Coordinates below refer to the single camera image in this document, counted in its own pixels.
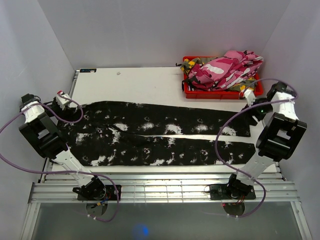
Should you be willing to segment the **black white splatter trousers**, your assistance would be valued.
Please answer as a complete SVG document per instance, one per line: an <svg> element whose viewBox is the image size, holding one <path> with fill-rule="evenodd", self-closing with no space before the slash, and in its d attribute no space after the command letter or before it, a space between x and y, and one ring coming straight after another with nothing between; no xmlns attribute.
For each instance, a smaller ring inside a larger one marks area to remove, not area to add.
<svg viewBox="0 0 320 240"><path fill-rule="evenodd" d="M99 101L68 108L57 127L89 167L245 164L256 151L253 143L200 139L250 137L247 119L232 111Z"/></svg>

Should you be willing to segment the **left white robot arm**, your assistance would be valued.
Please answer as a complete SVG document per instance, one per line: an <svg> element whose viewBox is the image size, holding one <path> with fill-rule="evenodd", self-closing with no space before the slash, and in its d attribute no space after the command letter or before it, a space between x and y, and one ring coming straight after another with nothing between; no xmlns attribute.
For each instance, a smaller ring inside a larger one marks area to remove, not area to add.
<svg viewBox="0 0 320 240"><path fill-rule="evenodd" d="M104 200L107 196L105 185L71 153L66 138L51 120L51 116L58 111L68 109L73 102L70 96L59 91L48 108L33 94L22 96L21 101L20 112L23 113L25 122L19 127L19 131L28 143L41 157L51 159L70 172L78 185L72 189L74 193L85 200Z"/></svg>

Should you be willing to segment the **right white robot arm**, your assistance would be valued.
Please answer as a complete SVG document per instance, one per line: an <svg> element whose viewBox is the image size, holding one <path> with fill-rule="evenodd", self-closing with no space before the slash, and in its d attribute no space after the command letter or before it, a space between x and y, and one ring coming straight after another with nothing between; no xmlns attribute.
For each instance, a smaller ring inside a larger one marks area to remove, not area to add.
<svg viewBox="0 0 320 240"><path fill-rule="evenodd" d="M273 84L263 98L257 98L251 89L244 90L242 97L247 101L243 110L250 125L255 126L267 114L271 117L257 139L253 157L229 178L225 191L232 199L253 192L254 180L265 169L289 159L307 130L307 124L295 113L297 94L285 83Z"/></svg>

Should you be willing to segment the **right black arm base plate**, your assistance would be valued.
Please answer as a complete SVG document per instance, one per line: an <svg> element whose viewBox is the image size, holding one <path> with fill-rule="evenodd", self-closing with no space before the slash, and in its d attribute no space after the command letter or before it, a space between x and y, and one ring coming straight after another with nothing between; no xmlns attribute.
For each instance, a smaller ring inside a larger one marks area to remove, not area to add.
<svg viewBox="0 0 320 240"><path fill-rule="evenodd" d="M209 194L211 200L255 200L256 194L251 187L251 189L246 192L239 190L227 183L216 183L209 185Z"/></svg>

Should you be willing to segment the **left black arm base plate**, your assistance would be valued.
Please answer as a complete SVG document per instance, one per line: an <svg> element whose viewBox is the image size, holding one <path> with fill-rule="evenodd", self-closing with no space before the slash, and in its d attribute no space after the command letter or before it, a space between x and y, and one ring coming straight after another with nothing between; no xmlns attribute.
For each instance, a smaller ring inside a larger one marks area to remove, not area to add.
<svg viewBox="0 0 320 240"><path fill-rule="evenodd" d="M112 184L106 184L105 185L105 194L103 198L94 198L94 197L89 197L85 198L81 196L80 194L77 195L77 200L78 201L102 201L105 198L107 198L109 201L116 201L117 196L116 196L116 189Z"/></svg>

